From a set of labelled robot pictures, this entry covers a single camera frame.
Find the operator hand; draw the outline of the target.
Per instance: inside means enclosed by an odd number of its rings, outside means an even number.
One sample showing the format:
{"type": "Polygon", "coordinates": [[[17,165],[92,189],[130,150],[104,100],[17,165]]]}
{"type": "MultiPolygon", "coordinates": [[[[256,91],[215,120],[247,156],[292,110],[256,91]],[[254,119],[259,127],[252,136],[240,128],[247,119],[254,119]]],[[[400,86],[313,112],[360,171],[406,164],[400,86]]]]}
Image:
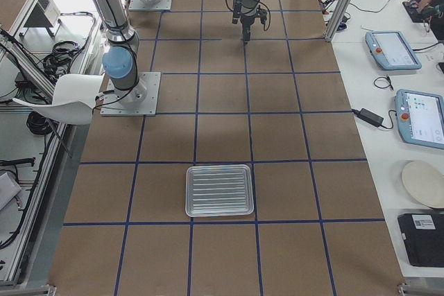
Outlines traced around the operator hand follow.
{"type": "Polygon", "coordinates": [[[419,4],[418,5],[418,12],[422,12],[425,8],[427,8],[429,6],[428,3],[424,3],[424,4],[419,4]]]}

